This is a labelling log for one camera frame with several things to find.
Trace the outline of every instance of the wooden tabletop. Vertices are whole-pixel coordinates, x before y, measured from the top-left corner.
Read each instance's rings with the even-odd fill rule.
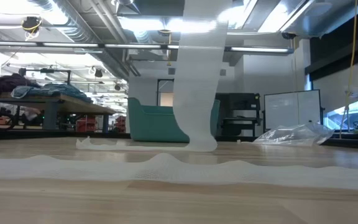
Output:
[[[0,95],[1,103],[9,103],[12,105],[26,106],[30,108],[37,108],[44,110],[47,102],[59,102],[58,112],[60,113],[84,113],[84,114],[114,114],[111,108],[99,106],[93,103],[87,103],[74,97],[60,95],[60,96],[25,96],[21,99],[11,97],[10,93],[3,93]]]
[[[0,158],[46,155],[61,160],[142,162],[160,153],[76,150],[75,141],[76,138],[0,140]],[[92,141],[114,144],[117,140]],[[168,145],[119,141],[131,145]],[[190,164],[241,160],[259,166],[358,169],[358,149],[340,147],[220,142],[214,152],[168,153]],[[1,223],[355,224],[358,223],[358,190],[263,184],[168,184],[139,180],[0,179]]]

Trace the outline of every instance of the teal armchair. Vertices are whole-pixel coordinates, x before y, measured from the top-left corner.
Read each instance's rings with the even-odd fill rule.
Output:
[[[218,128],[219,100],[211,110],[211,134]],[[128,98],[129,127],[135,141],[189,142],[179,128],[170,106],[142,106],[138,99]]]

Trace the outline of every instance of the purple fabric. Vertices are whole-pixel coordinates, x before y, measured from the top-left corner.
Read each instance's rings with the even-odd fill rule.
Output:
[[[40,88],[40,86],[36,83],[30,82],[26,78],[20,76],[17,73],[13,73],[11,76],[3,76],[0,77],[0,94],[5,92],[11,92],[17,86],[32,86]]]

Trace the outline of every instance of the fabric pile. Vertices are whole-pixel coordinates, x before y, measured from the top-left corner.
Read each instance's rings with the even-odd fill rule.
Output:
[[[92,99],[87,97],[79,89],[66,84],[53,84],[49,83],[40,88],[32,86],[18,86],[16,87],[11,96],[14,98],[23,98],[25,96],[60,96],[66,95],[70,97],[83,100],[87,103],[92,103]]]
[[[30,80],[22,77],[17,73],[0,77],[0,94],[11,92],[17,86],[30,86],[36,88],[40,87],[40,85],[32,83]]]

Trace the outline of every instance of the clear plastic bag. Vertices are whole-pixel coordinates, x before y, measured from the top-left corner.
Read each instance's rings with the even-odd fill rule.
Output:
[[[275,144],[281,146],[312,146],[321,144],[334,134],[318,123],[301,124],[292,127],[279,126],[257,138],[256,144]]]

